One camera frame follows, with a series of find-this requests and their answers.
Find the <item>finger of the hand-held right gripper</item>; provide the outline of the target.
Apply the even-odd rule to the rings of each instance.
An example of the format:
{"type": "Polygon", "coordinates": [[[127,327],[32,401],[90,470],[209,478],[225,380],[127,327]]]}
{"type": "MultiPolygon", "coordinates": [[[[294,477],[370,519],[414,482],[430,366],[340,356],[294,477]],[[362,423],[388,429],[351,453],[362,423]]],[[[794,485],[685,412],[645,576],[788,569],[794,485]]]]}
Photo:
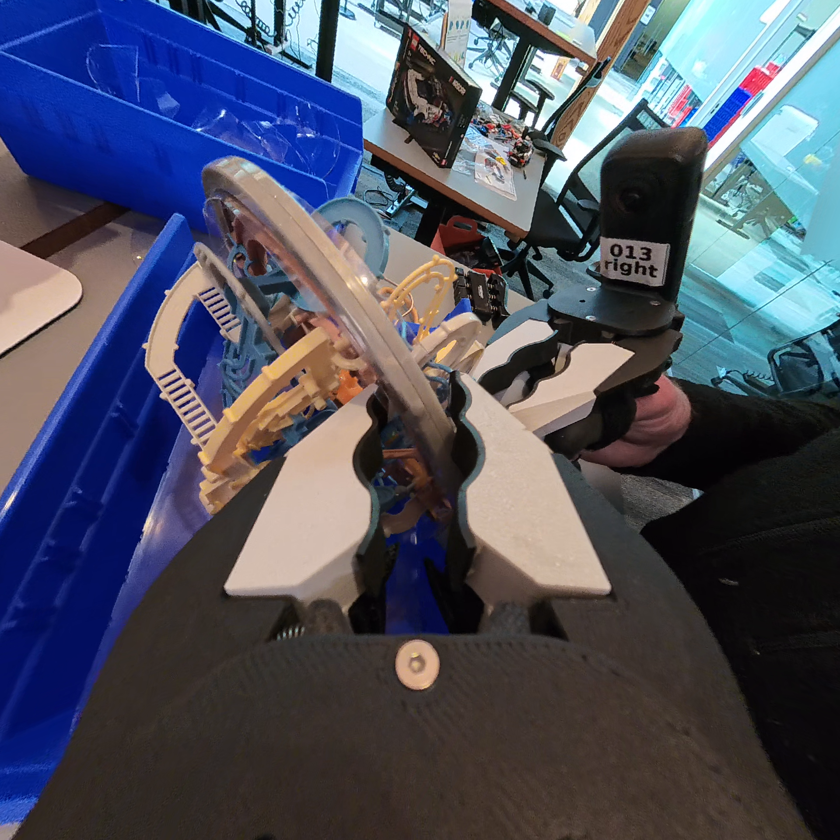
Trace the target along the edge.
{"type": "Polygon", "coordinates": [[[528,431],[546,437],[586,419],[595,404],[596,389],[634,355],[614,343],[576,345],[566,354],[561,372],[542,378],[508,411],[528,431]]]}
{"type": "Polygon", "coordinates": [[[571,323],[527,319],[488,343],[475,365],[475,380],[492,396],[529,396],[555,373],[571,323]]]}

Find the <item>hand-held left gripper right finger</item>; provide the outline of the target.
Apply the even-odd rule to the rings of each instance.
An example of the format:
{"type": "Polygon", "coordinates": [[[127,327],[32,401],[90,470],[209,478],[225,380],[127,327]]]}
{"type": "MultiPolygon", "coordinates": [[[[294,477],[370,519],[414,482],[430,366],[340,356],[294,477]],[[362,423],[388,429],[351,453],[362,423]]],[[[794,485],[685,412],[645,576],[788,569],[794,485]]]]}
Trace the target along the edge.
{"type": "Polygon", "coordinates": [[[511,604],[609,596],[613,587],[553,452],[468,374],[449,377],[452,458],[462,482],[445,567],[427,578],[451,634],[511,604]]]}

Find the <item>black hand grip exerciser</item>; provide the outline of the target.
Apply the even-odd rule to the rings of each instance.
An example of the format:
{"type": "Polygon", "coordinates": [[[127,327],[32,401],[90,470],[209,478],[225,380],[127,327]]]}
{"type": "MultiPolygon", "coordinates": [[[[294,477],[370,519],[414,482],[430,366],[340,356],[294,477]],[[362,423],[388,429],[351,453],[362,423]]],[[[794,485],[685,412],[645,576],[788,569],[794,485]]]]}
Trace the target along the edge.
{"type": "Polygon", "coordinates": [[[509,317],[508,285],[502,275],[488,269],[455,269],[453,285],[455,305],[447,317],[472,312],[482,324],[500,327],[509,317]]]}

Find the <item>person's right hand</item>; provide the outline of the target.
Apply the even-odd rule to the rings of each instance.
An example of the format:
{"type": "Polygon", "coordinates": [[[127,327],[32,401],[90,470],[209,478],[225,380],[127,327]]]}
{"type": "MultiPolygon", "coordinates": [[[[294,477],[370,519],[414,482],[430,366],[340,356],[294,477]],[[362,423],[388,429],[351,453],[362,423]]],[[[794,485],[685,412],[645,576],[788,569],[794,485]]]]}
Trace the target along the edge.
{"type": "Polygon", "coordinates": [[[614,470],[644,467],[680,440],[691,419],[688,396],[666,374],[657,391],[637,399],[635,418],[623,436],[603,448],[585,450],[580,459],[614,470]]]}

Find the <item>clear plastic dome half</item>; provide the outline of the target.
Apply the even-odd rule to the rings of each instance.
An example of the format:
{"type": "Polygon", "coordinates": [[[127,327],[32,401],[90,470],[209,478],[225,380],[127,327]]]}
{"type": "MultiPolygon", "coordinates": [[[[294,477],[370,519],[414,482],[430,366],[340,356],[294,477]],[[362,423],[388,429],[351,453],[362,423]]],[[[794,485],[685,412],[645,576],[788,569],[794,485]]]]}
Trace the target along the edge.
{"type": "Polygon", "coordinates": [[[130,45],[93,45],[86,65],[101,92],[240,150],[322,179],[339,162],[340,131],[335,118],[289,94],[280,94],[276,116],[235,108],[207,92],[192,95],[190,101],[178,99],[160,73],[141,75],[139,49],[130,45]]]}

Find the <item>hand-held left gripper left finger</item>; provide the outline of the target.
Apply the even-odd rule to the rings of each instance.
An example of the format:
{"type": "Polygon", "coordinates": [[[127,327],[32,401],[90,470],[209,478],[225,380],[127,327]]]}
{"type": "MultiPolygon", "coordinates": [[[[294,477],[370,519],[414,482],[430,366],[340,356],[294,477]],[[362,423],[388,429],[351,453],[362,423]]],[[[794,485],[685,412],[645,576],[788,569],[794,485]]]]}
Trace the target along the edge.
{"type": "Polygon", "coordinates": [[[382,624],[379,390],[364,388],[287,453],[224,584],[234,602],[285,600],[305,623],[350,633],[382,624]]]}

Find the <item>colourful printed box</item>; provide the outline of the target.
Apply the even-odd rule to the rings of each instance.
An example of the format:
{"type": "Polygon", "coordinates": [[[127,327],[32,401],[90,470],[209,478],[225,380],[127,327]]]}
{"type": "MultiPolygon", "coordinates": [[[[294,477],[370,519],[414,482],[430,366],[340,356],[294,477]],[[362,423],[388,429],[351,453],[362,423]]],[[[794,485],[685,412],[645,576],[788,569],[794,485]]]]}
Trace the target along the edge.
{"type": "Polygon", "coordinates": [[[423,31],[404,27],[386,107],[437,167],[454,166],[481,93],[423,31]]]}

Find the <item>large blue plastic bin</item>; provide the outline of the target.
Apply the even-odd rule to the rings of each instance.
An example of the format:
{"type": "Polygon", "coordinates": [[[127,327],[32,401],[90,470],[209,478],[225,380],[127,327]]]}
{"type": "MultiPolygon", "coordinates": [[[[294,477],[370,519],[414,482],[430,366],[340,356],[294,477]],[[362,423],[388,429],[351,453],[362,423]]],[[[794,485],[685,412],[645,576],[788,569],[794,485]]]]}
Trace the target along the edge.
{"type": "Polygon", "coordinates": [[[202,171],[229,155],[254,161],[312,207],[354,192],[362,167],[361,101],[330,83],[153,2],[2,2],[2,139],[28,175],[207,231],[202,171]],[[136,46],[140,73],[178,99],[198,92],[277,116],[280,94],[315,104],[339,126],[339,162],[319,178],[97,89],[86,55],[136,46]]]}

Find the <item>person's black clothing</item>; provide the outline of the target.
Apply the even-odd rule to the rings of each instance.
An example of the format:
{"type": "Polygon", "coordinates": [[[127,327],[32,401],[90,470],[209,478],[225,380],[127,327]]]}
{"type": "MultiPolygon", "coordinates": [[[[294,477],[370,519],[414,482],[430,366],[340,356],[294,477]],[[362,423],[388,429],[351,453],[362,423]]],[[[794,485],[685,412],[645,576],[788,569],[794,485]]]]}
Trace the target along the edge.
{"type": "Polygon", "coordinates": [[[643,535],[706,618],[813,834],[838,838],[838,432],[700,492],[643,535]]]}

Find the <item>orange storage bin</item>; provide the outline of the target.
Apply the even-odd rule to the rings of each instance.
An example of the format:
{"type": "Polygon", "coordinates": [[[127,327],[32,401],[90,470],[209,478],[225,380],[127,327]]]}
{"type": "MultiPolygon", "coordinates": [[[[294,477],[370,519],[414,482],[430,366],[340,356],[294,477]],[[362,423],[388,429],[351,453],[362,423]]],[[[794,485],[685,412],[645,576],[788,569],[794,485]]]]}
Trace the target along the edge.
{"type": "Polygon", "coordinates": [[[473,218],[453,216],[446,224],[439,225],[430,247],[480,274],[501,273],[501,257],[496,245],[473,218]]]}

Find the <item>grey wood edged table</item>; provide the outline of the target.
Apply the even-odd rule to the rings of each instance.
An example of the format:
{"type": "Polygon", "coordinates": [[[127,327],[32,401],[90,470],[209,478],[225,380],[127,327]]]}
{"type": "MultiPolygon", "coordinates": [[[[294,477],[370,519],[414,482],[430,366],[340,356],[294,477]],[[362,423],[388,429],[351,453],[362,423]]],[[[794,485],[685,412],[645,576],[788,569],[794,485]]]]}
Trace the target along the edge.
{"type": "Polygon", "coordinates": [[[517,194],[513,200],[476,183],[472,174],[437,167],[385,108],[365,120],[362,131],[373,164],[384,172],[394,171],[427,200],[415,236],[421,244],[430,245],[438,225],[458,210],[499,226],[515,238],[529,232],[545,163],[541,153],[535,152],[523,170],[513,172],[517,194]]]}

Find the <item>plastic ball maze puzzle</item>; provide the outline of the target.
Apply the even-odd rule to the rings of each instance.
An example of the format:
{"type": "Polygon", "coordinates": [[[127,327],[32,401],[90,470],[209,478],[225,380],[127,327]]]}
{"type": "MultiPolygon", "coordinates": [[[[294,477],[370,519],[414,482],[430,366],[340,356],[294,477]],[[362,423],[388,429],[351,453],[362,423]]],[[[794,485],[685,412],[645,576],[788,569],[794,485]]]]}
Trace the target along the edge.
{"type": "Polygon", "coordinates": [[[383,289],[329,222],[256,164],[215,161],[203,170],[203,187],[223,254],[194,245],[195,263],[164,293],[143,349],[161,399],[197,447],[206,512],[220,512],[266,467],[256,452],[286,441],[295,423],[329,401],[347,401],[350,386],[374,385],[408,439],[392,459],[408,474],[409,510],[448,520],[461,478],[435,371],[451,371],[481,330],[470,312],[433,325],[455,283],[454,263],[433,255],[383,289]],[[274,353],[218,416],[175,360],[196,302],[226,341],[241,340],[252,325],[274,353]]]}

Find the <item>small blue plastic bin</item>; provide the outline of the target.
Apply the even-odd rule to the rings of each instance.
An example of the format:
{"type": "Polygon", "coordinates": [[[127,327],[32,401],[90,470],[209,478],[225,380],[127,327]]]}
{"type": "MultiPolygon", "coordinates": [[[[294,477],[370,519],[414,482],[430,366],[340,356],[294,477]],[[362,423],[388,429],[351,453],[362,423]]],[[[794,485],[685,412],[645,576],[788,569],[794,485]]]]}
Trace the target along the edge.
{"type": "Polygon", "coordinates": [[[2,838],[28,818],[59,765],[121,622],[204,515],[189,433],[158,401],[140,342],[164,287],[193,259],[174,215],[70,378],[2,495],[2,838]]]}

